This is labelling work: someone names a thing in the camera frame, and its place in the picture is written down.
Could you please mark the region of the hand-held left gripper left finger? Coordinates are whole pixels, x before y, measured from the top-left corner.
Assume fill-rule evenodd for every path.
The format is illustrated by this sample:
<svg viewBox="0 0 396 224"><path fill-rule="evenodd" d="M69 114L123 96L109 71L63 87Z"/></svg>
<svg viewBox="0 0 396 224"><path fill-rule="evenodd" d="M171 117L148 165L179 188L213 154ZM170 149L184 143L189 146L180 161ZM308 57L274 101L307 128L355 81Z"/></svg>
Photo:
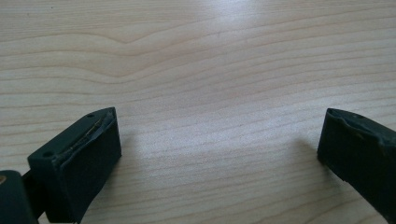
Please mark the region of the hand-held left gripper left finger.
<svg viewBox="0 0 396 224"><path fill-rule="evenodd" d="M54 223L79 223L121 157L116 109L83 116L28 157Z"/></svg>

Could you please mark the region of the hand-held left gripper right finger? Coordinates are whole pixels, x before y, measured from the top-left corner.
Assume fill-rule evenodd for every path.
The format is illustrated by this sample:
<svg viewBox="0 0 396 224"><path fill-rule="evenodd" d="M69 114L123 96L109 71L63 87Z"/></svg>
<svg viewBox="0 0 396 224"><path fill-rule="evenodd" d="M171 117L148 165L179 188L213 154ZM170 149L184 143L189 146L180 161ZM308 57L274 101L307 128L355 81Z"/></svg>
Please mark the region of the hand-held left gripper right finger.
<svg viewBox="0 0 396 224"><path fill-rule="evenodd" d="M329 108L318 160L349 183L388 224L396 224L396 132L352 112Z"/></svg>

